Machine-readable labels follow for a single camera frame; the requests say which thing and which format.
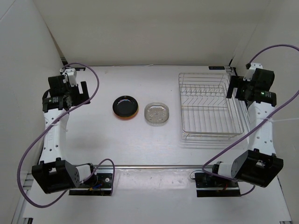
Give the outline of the black plate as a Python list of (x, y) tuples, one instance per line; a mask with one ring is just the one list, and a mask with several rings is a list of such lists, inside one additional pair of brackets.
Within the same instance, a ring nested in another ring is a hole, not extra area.
[(120, 96), (113, 102), (112, 109), (116, 116), (127, 119), (135, 116), (139, 105), (132, 96)]

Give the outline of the orange plate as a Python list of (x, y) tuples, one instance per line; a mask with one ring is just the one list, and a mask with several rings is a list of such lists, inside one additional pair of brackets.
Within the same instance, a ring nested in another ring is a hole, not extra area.
[(128, 117), (122, 117), (122, 116), (118, 116), (117, 114), (114, 115), (117, 119), (122, 120), (122, 121), (127, 121), (127, 120), (131, 120), (133, 118), (135, 118), (137, 116), (137, 113), (128, 116)]

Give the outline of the green plate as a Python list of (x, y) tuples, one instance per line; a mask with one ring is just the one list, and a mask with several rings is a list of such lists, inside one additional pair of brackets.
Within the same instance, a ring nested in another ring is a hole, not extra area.
[(122, 120), (128, 120), (128, 119), (132, 119), (134, 118), (136, 115), (138, 114), (138, 110), (135, 111), (134, 114), (131, 114), (130, 116), (120, 116), (120, 115), (116, 115), (117, 118), (122, 119)]

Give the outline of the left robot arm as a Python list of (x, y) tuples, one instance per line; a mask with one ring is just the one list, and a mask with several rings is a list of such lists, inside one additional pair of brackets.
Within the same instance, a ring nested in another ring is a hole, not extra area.
[(89, 99), (86, 82), (77, 84), (76, 72), (49, 77), (49, 90), (43, 95), (43, 114), (50, 130), (44, 137), (43, 150), (32, 175), (46, 194), (79, 187), (92, 187), (98, 181), (92, 164), (76, 167), (66, 160), (66, 127), (68, 111)]

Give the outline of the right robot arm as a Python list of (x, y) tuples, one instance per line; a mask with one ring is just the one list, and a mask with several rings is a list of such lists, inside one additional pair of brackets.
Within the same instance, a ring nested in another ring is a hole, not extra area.
[(268, 115), (275, 110), (276, 94), (270, 91), (274, 82), (273, 71), (255, 68), (250, 76), (230, 79), (227, 98), (247, 103), (249, 113), (249, 136), (247, 150), (233, 163), (217, 162), (213, 165), (210, 182), (223, 185), (227, 178), (267, 187), (283, 168), (283, 159), (276, 156), (273, 145), (273, 127)]

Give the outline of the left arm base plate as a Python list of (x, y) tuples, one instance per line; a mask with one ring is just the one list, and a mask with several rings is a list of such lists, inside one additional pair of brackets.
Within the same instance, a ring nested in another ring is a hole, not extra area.
[(111, 196), (114, 183), (114, 171), (98, 169), (96, 177), (81, 183), (78, 188), (69, 190), (70, 196)]

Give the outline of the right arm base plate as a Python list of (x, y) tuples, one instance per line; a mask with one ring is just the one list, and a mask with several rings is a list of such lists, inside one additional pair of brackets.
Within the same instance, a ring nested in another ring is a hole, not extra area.
[(238, 182), (216, 177), (202, 170), (192, 171), (189, 177), (195, 181), (197, 197), (241, 196)]

